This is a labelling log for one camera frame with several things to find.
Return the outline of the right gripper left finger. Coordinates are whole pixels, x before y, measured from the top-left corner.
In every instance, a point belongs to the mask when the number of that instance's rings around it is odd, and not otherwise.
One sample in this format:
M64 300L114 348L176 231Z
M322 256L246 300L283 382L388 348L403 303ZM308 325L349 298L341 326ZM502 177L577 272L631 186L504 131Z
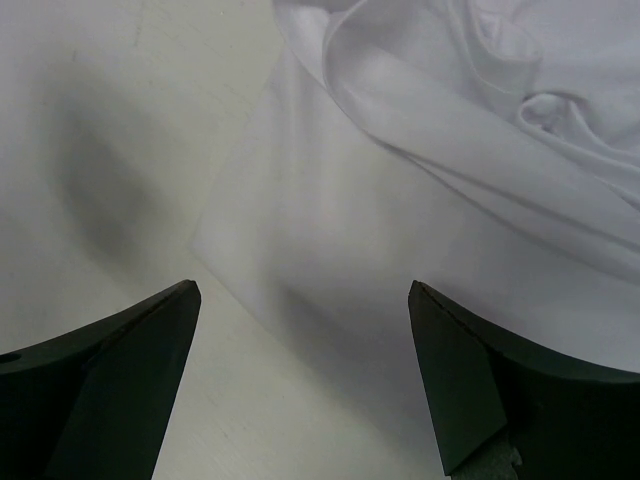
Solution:
M200 306L197 283L184 280L2 354L2 478L151 478Z

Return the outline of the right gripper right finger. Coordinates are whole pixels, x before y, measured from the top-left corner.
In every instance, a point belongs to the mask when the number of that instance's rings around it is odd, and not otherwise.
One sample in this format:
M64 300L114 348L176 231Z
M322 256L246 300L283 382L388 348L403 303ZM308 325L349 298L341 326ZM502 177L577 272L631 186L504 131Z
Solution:
M638 478L638 374L527 340L421 282L408 307L446 476Z

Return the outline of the white t shirt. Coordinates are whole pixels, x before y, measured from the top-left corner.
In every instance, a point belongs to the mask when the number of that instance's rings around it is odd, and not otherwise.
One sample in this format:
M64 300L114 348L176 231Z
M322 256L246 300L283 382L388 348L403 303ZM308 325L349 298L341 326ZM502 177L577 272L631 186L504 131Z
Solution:
M639 368L639 5L277 1L284 51L196 254L442 477L411 284Z

